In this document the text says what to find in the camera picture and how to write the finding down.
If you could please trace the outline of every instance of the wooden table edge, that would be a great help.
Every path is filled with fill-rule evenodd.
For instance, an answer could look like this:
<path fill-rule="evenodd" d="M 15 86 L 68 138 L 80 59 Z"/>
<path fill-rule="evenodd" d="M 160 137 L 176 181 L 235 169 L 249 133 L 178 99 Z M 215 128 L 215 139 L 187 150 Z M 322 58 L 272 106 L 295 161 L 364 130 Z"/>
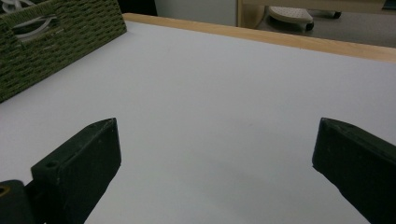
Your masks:
<path fill-rule="evenodd" d="M 380 62 L 396 63 L 396 49 L 393 48 L 321 39 L 308 36 L 286 35 L 241 27 L 225 26 L 198 21 L 183 21 L 133 13 L 125 13 L 123 14 L 123 18 L 126 21 L 135 21 L 151 25 L 167 26 L 213 35 L 226 35 L 298 49 L 310 49 L 315 51 L 376 60 Z"/>

